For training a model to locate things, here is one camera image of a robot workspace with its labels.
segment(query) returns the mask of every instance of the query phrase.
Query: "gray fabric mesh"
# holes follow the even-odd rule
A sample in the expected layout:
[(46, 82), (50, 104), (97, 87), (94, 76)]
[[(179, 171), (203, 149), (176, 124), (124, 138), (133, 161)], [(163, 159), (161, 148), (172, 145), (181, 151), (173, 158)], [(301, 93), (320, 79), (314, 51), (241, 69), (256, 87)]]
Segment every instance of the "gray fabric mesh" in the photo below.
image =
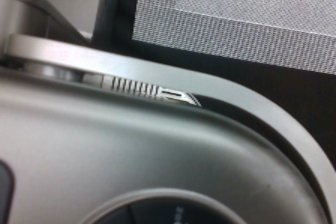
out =
[(336, 1), (137, 0), (133, 40), (336, 74)]

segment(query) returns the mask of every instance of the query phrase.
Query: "white surface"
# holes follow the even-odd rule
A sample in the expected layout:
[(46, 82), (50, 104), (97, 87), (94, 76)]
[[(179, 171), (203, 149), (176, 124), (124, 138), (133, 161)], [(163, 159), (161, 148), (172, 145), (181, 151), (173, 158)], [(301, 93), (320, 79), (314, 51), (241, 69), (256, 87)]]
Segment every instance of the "white surface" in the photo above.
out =
[(79, 31), (92, 33), (98, 0), (47, 0)]

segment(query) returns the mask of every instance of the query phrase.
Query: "metal frame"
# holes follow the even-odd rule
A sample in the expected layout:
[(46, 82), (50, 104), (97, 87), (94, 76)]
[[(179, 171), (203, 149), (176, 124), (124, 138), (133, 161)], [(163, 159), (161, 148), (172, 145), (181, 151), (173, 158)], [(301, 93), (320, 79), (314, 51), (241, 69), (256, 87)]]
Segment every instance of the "metal frame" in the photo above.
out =
[(274, 129), (296, 150), (319, 184), (336, 223), (336, 175), (331, 163), (310, 134), (256, 92), (217, 77), (23, 35), (8, 39), (5, 54), (79, 71), (112, 75), (206, 96), (247, 111)]

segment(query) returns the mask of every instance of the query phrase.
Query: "curved metal edge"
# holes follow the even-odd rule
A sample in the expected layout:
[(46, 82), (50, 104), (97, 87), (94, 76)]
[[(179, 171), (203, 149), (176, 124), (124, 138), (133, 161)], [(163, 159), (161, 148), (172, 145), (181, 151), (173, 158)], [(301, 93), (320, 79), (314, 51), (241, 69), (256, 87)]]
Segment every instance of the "curved metal edge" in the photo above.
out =
[(128, 204), (136, 203), (137, 201), (155, 198), (179, 198), (194, 203), (199, 203), (209, 209), (212, 209), (218, 214), (221, 214), (223, 217), (229, 219), (232, 223), (245, 224), (244, 220), (239, 218), (235, 212), (205, 195), (200, 195), (199, 193), (191, 191), (164, 188), (134, 191), (118, 196), (116, 198), (109, 200), (100, 207), (97, 207), (97, 209), (88, 214), (79, 224), (95, 223), (98, 219), (119, 207), (127, 206)]
[(82, 37), (79, 31), (71, 26), (70, 22), (52, 6), (52, 4), (46, 0), (17, 0), (28, 4), (31, 7), (37, 8), (46, 15), (52, 17), (52, 19), (56, 21), (56, 23), (62, 26), (65, 31), (68, 32), (68, 35), (73, 37), (73, 39), (82, 44), (88, 45), (86, 39)]
[(199, 72), (23, 35), (10, 37), (5, 54), (85, 72), (116, 75), (202, 95), (250, 113), (287, 140), (308, 165), (322, 190), (331, 223), (336, 224), (336, 175), (328, 158), (299, 123), (254, 91)]

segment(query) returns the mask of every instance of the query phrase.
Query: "mesh screen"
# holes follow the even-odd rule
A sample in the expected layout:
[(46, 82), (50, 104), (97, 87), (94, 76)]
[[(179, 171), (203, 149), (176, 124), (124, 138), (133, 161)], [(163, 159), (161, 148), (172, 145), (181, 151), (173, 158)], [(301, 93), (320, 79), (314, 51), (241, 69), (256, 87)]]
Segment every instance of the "mesh screen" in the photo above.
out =
[(334, 0), (137, 0), (133, 40), (336, 73)]

